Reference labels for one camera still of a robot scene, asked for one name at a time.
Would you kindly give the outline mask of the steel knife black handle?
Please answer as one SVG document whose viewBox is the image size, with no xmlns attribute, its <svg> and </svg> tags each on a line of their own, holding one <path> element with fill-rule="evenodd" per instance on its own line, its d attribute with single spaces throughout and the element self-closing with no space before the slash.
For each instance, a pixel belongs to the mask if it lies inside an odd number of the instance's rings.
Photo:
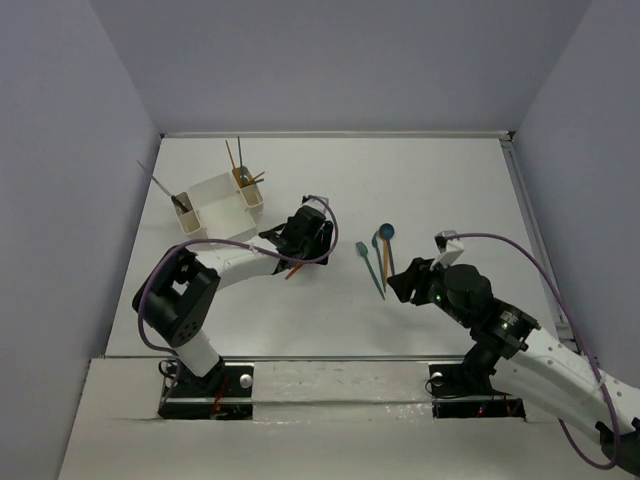
<svg viewBox="0 0 640 480">
<path fill-rule="evenodd" d="M 141 167 L 141 169 L 150 177 L 151 181 L 160 188 L 160 190 L 170 198 L 172 204 L 177 207 L 182 213 L 186 214 L 189 212 L 188 207 L 181 202 L 176 195 L 171 193 L 168 188 L 166 188 L 153 174 L 152 172 L 146 168 L 140 161 L 137 161 L 137 164 Z"/>
</svg>

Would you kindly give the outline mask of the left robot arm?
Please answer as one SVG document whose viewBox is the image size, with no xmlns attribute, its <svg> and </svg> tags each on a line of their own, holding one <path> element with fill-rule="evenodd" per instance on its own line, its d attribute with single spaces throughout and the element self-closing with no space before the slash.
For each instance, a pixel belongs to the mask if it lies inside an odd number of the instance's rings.
<svg viewBox="0 0 640 480">
<path fill-rule="evenodd" d="M 300 265 L 328 263 L 338 224 L 326 198 L 309 195 L 287 220 L 245 242 L 189 240 L 169 248 L 132 300 L 143 343 L 166 352 L 188 371 L 195 392 L 221 383 L 224 361 L 202 326 L 215 294 L 231 285 L 278 275 Z"/>
</svg>

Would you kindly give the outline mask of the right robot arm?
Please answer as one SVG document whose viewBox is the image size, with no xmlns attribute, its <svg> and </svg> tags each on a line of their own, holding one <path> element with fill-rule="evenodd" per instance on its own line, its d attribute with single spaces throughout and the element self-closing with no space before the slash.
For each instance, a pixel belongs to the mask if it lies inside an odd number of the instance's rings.
<svg viewBox="0 0 640 480">
<path fill-rule="evenodd" d="M 434 396 L 516 396 L 579 430 L 608 460 L 638 475 L 637 388 L 591 368 L 536 319 L 495 297 L 471 265 L 416 258 L 387 283 L 402 303 L 439 308 L 474 342 L 461 363 L 432 368 Z"/>
</svg>

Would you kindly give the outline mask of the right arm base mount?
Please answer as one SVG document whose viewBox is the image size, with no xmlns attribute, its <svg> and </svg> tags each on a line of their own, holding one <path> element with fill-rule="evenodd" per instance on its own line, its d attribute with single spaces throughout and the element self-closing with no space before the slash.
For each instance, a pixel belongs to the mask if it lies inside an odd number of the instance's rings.
<svg viewBox="0 0 640 480">
<path fill-rule="evenodd" d="M 520 398 L 499 392 L 488 384 L 472 386 L 458 374 L 460 364 L 436 363 L 429 366 L 424 389 L 432 400 L 435 419 L 526 419 Z"/>
</svg>

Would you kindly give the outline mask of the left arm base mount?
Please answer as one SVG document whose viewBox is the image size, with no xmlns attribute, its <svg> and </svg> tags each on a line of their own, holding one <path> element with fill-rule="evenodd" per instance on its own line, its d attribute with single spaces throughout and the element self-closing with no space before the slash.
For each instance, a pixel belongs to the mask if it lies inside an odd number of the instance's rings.
<svg viewBox="0 0 640 480">
<path fill-rule="evenodd" d="M 163 376 L 157 414 L 164 420 L 251 420 L 254 365 L 226 363 L 197 377 L 174 360 L 158 366 Z"/>
</svg>

